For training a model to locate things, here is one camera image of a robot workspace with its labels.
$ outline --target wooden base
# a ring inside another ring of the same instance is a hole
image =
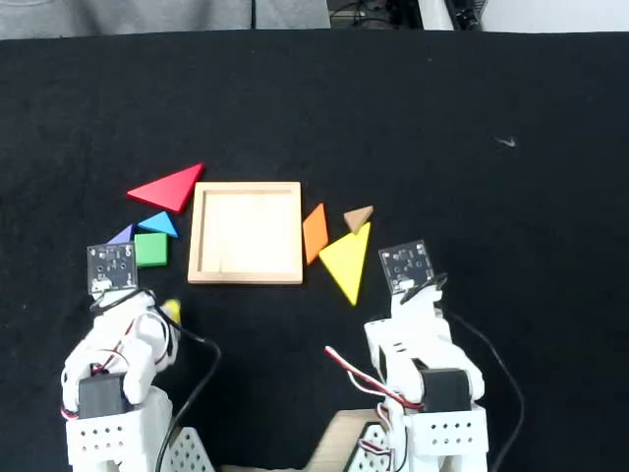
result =
[[[342,471],[365,423],[378,421],[373,410],[343,410],[334,415],[304,472]],[[258,469],[223,465],[222,472],[297,472],[297,469]]]

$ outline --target red triangle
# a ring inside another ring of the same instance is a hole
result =
[[[195,164],[130,190],[127,195],[146,204],[181,213],[202,172],[203,164]]]

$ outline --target gray fabric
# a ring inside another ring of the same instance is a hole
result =
[[[251,0],[0,0],[0,38],[247,30]],[[257,0],[257,28],[329,28],[325,0]]]

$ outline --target wall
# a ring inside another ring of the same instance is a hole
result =
[[[487,0],[487,31],[628,31],[629,0]]]

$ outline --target brown triangle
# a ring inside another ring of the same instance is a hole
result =
[[[354,234],[358,234],[363,225],[370,219],[373,213],[373,206],[364,206],[363,208],[353,209],[343,213],[345,222]]]

